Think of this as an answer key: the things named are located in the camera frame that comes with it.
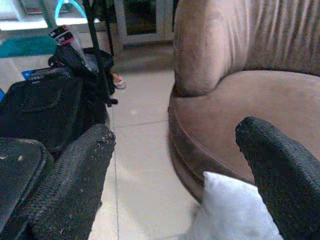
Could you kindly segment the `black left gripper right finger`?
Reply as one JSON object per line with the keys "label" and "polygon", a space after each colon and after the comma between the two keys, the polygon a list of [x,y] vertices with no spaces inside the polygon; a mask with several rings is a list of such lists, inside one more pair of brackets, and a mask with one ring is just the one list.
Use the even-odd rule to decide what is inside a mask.
{"label": "black left gripper right finger", "polygon": [[258,192],[285,240],[320,238],[320,162],[266,120],[248,116],[235,128]]}

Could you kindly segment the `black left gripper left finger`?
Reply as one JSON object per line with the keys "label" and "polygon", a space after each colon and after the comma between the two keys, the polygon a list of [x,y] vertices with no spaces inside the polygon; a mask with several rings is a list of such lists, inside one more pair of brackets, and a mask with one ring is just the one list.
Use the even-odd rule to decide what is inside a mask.
{"label": "black left gripper left finger", "polygon": [[54,159],[39,141],[5,138],[5,239],[88,239],[115,143],[96,124]]}

